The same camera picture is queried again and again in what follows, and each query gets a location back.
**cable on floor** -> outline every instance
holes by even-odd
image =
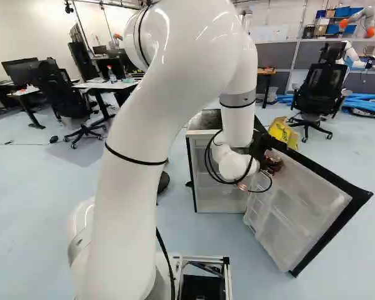
[[[86,137],[82,137],[82,139],[97,139],[97,137],[96,136],[86,136]],[[16,143],[14,143],[14,140],[12,139],[8,142],[0,143],[0,146],[47,146],[47,145],[58,144],[58,143],[65,143],[65,142],[58,140],[56,142],[46,142],[46,143],[42,143],[42,144],[39,144],[39,143],[16,144]]]

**open refrigerator door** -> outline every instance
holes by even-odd
[[[243,221],[278,268],[296,277],[373,194],[296,151],[278,150],[272,155],[281,169],[267,192],[251,194]],[[258,174],[251,186],[260,191],[269,183]]]

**black desk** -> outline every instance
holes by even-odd
[[[29,127],[44,129],[45,127],[39,123],[34,116],[34,111],[31,109],[31,97],[40,93],[40,90],[36,87],[28,87],[28,89],[22,90],[21,86],[17,86],[10,82],[0,82],[0,92],[6,93],[8,97],[17,100],[22,106],[25,113],[29,116],[32,121]]]

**gray floor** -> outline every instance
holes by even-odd
[[[264,125],[291,116],[284,105],[257,115]],[[46,143],[68,130],[48,110],[27,126],[20,112],[0,119],[0,143]],[[334,138],[310,132],[300,151],[375,194],[375,120],[340,114],[325,124]],[[85,139],[73,151],[63,142],[0,146],[0,299],[69,299],[75,293],[68,268],[66,219],[94,195],[104,141]],[[170,252],[229,255],[236,300],[375,299],[375,195],[297,279],[280,273],[239,214],[195,214],[189,188],[184,129],[166,167],[168,190],[159,198],[158,224]]]

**black band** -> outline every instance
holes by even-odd
[[[138,161],[137,159],[133,159],[133,158],[130,158],[130,157],[127,157],[127,156],[123,156],[122,154],[118,153],[117,151],[111,149],[110,146],[107,145],[107,143],[105,143],[104,145],[106,145],[107,150],[110,151],[111,154],[117,156],[118,158],[122,158],[125,161],[129,161],[130,163],[142,164],[144,166],[160,166],[160,165],[165,164],[167,162],[167,160],[159,161],[159,162]]]
[[[252,103],[240,105],[240,106],[230,106],[230,105],[222,104],[221,102],[219,102],[219,103],[220,103],[221,106],[224,106],[225,108],[246,108],[246,107],[252,105],[253,103],[255,103],[255,101],[253,101]]]
[[[144,19],[144,15],[149,11],[149,7],[148,6],[144,11],[143,11],[143,15],[142,15],[142,18],[140,19],[140,22],[139,22],[139,26],[137,27],[137,41],[139,43],[139,50],[140,50],[140,53],[142,54],[142,58],[144,59],[144,62],[146,63],[147,67],[150,66],[148,60],[146,59],[146,57],[144,56],[144,53],[143,53],[143,49],[142,49],[142,43],[141,43],[141,39],[140,39],[140,28],[142,26],[142,22],[143,22],[143,19]]]

